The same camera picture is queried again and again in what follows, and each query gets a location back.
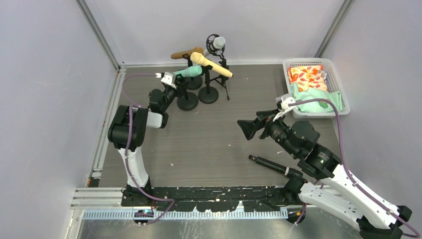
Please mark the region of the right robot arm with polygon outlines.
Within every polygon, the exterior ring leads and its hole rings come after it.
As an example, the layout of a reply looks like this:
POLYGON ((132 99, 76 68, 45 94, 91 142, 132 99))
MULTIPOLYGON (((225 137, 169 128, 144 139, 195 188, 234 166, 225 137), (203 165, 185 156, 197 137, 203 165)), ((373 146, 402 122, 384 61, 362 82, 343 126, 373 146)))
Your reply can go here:
POLYGON ((327 192, 302 176, 293 174, 285 185, 286 193, 296 201, 311 204, 342 219, 364 239, 400 239, 401 226, 409 221, 412 211, 381 198, 344 169, 340 157, 318 143, 320 134, 307 120, 289 126, 275 110, 259 111, 254 120, 238 120, 247 140, 262 130, 260 139, 272 138, 294 159, 306 175, 330 186, 339 195, 327 192))

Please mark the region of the green microphone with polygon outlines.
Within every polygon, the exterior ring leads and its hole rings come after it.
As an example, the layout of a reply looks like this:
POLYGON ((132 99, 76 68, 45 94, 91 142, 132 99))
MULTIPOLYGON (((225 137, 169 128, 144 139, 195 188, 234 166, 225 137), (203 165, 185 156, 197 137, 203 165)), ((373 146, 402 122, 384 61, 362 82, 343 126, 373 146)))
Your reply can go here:
POLYGON ((191 78, 191 77, 200 76, 202 73, 203 73, 202 67, 199 65, 196 65, 196 66, 190 66, 183 70, 173 72, 173 75, 181 76, 183 78, 191 78))

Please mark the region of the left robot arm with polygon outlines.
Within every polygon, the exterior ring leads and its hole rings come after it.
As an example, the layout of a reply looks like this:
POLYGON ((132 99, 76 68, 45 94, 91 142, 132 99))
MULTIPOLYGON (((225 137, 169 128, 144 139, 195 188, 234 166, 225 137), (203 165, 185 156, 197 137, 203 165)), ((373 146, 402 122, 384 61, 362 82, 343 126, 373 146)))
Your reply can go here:
POLYGON ((175 87, 164 85, 164 90, 150 91, 149 106, 120 105, 109 126, 107 137, 123 159, 128 191, 139 192, 154 199, 150 179, 144 166, 142 145, 148 128, 164 128, 168 121, 167 108, 175 98, 187 96, 187 79, 176 78, 175 87))

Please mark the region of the gold microphone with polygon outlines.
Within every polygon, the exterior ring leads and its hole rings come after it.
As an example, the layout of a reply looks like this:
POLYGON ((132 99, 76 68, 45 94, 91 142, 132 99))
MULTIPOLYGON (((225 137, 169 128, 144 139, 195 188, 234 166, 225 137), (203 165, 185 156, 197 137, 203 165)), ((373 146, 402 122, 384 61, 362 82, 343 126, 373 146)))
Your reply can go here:
POLYGON ((203 54, 204 50, 201 47, 194 47, 190 50, 185 50, 185 51, 173 53, 173 54, 171 54, 170 57, 171 57, 171 59, 189 59, 190 55, 194 52, 203 54))

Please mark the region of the cream yellow microphone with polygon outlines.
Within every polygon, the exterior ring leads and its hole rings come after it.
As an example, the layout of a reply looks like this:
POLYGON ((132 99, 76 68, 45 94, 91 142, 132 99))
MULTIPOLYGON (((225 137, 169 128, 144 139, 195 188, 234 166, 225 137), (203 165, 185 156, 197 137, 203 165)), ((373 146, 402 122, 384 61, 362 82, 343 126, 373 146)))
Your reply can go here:
POLYGON ((190 55, 190 60, 195 63, 195 64, 199 64, 201 66, 207 67, 207 66, 211 66, 211 69, 217 73, 219 73, 220 75, 223 75, 225 77, 231 78, 233 76, 233 73, 231 71, 229 71, 228 69, 214 63, 213 61, 209 60, 208 58, 206 58, 204 55, 200 54, 200 53, 192 53, 190 55))

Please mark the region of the black tripod shock-mount stand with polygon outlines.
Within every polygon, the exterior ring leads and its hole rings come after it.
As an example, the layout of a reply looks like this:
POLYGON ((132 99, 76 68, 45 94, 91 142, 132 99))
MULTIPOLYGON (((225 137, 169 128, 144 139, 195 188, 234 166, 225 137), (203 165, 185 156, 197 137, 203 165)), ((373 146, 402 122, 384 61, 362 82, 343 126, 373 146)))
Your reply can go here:
POLYGON ((229 66, 227 65, 227 61, 224 56, 225 43, 226 43, 226 40, 224 37, 218 34, 209 35, 206 39, 206 49, 204 51, 204 54, 206 58, 209 57, 210 55, 219 58, 219 61, 218 61, 219 76, 216 78, 213 78, 213 80, 216 80, 225 89, 226 97, 228 100, 230 100, 228 89, 226 86, 226 82, 229 79, 229 76, 228 76, 229 66))

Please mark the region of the white microphone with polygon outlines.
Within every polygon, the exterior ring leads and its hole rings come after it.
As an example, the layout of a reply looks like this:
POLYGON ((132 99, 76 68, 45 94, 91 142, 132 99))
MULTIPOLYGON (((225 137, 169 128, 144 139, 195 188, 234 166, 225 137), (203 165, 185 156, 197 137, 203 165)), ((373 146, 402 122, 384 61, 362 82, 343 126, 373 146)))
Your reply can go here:
POLYGON ((204 56, 217 56, 221 57, 225 50, 226 40, 224 37, 218 34, 210 35, 206 40, 206 50, 204 50, 204 56))

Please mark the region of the black round-base stand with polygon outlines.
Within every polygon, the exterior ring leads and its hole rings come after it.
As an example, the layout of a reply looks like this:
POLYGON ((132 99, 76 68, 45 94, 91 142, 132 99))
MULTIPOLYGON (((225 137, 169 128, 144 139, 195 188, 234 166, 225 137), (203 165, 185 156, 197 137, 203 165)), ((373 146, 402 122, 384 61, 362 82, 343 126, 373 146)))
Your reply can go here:
MULTIPOLYGON (((186 59, 188 61, 188 67, 193 66, 192 61, 189 59, 186 59)), ((188 90, 197 90, 199 89, 203 84, 203 79, 201 76, 195 76, 195 77, 191 77, 190 82, 187 84, 187 89, 188 90)))
POLYGON ((191 82, 190 77, 182 77, 181 74, 176 75, 176 86, 178 92, 177 105, 183 111, 193 110, 199 103, 197 95, 188 92, 188 84, 191 82))
POLYGON ((204 104, 213 104, 218 100, 219 93, 216 88, 210 85, 210 70, 212 69, 212 66, 201 66, 201 69, 202 75, 205 77, 205 86, 198 92, 199 101, 204 104))

